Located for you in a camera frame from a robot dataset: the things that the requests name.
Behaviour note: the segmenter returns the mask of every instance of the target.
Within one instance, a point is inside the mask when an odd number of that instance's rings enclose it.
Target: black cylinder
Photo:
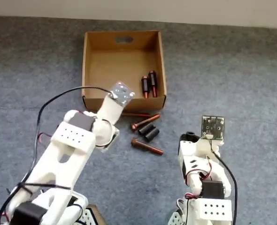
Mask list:
[[[147,125],[143,126],[141,129],[138,130],[138,133],[140,135],[145,135],[148,132],[150,132],[154,128],[154,125],[152,123],[148,123]]]
[[[157,78],[155,71],[150,71],[149,74],[149,82],[152,87],[157,87]]]
[[[147,142],[152,141],[157,135],[159,134],[159,129],[154,127],[152,130],[150,130],[147,134],[145,134],[144,139]]]
[[[196,143],[199,140],[199,137],[196,136],[194,132],[188,131],[185,135],[186,135],[186,140],[189,142]]]
[[[148,79],[147,79],[146,76],[142,78],[142,91],[143,91],[143,93],[150,91],[149,84],[148,84]]]

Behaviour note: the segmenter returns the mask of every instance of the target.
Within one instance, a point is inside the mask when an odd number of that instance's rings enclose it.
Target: black cable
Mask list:
[[[237,181],[232,174],[230,168],[226,165],[226,163],[214,152],[213,147],[212,147],[212,142],[210,142],[210,149],[211,152],[215,155],[215,157],[222,163],[222,165],[225,167],[225,169],[228,171],[229,175],[231,176],[234,184],[234,211],[233,211],[233,219],[232,219],[232,225],[236,225],[237,221],[237,213],[238,213],[238,185]]]
[[[185,219],[185,225],[187,224],[187,218],[189,217],[189,200],[186,201],[186,219]]]
[[[40,118],[41,118],[41,114],[43,112],[43,110],[54,100],[58,99],[59,97],[61,97],[62,95],[65,95],[66,93],[72,92],[74,90],[80,90],[80,89],[98,89],[98,90],[102,90],[105,92],[108,92],[112,95],[112,93],[104,88],[100,88],[100,87],[94,87],[94,86],[81,86],[81,87],[75,87],[72,88],[70,90],[64,91],[61,94],[53,97],[52,99],[50,99],[49,101],[47,101],[46,103],[43,104],[43,106],[40,108],[39,112],[38,112],[38,118],[37,118],[37,123],[36,123],[36,132],[35,132],[35,141],[34,141],[34,148],[33,148],[33,159],[30,165],[30,168],[28,170],[28,172],[26,173],[26,175],[24,176],[24,178],[22,179],[21,183],[25,183],[25,181],[29,178],[31,172],[33,171],[33,168],[36,164],[37,161],[37,143],[38,143],[38,134],[39,134],[39,129],[40,129]],[[7,205],[9,204],[9,202],[12,200],[12,198],[17,194],[17,192],[22,188],[22,186],[18,185],[14,188],[14,190],[12,191],[12,193],[9,195],[9,197],[6,199],[6,201],[3,203],[3,205],[0,208],[0,224],[1,224],[1,217],[2,217],[2,213],[5,211]]]
[[[79,223],[79,224],[81,224],[81,225],[87,225],[85,222],[82,222],[82,221],[80,221],[80,220],[76,220],[75,223]]]
[[[75,223],[79,223],[79,224],[82,224],[82,225],[86,225],[86,223],[80,221],[80,218],[82,217],[82,214],[83,214],[83,209],[82,209],[81,205],[79,205],[79,204],[72,204],[72,206],[73,206],[73,205],[78,206],[78,207],[81,209],[80,216],[79,216],[79,218],[75,221]]]

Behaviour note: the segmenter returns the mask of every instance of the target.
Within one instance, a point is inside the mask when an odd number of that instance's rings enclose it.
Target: box handle hole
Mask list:
[[[133,38],[130,36],[118,36],[115,38],[115,42],[118,44],[129,44],[133,41]]]

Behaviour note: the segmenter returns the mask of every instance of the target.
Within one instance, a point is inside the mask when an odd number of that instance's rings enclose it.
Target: screw head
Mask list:
[[[132,131],[135,131],[137,128],[138,128],[138,127],[137,127],[137,125],[136,125],[135,123],[132,123],[132,124],[131,124],[131,130],[132,130]]]

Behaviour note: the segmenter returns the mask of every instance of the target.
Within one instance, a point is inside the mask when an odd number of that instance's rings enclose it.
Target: copper bolt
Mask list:
[[[132,123],[131,124],[131,129],[132,129],[132,131],[136,131],[139,126],[141,126],[141,125],[143,125],[145,123],[148,123],[148,122],[152,122],[152,121],[160,118],[160,116],[161,116],[160,114],[156,114],[156,115],[154,115],[154,116],[152,116],[152,117],[150,117],[150,118],[148,118],[146,120],[143,120],[143,121],[141,121],[139,123]]]
[[[142,143],[142,142],[140,142],[140,141],[139,141],[138,139],[136,139],[136,138],[132,138],[132,140],[131,140],[131,145],[132,145],[133,147],[139,147],[139,148],[148,150],[148,151],[153,152],[153,153],[155,153],[155,154],[157,154],[157,155],[162,155],[162,154],[163,154],[163,151],[162,151],[162,150],[160,150],[160,149],[158,149],[158,148],[156,148],[156,147],[150,146],[150,145],[148,145],[148,144]]]
[[[153,94],[153,97],[154,97],[154,98],[157,97],[157,90],[156,90],[156,87],[152,87],[152,94]]]
[[[150,118],[151,115],[148,113],[131,113],[131,112],[123,112],[122,116],[133,116],[133,117],[147,117]]]

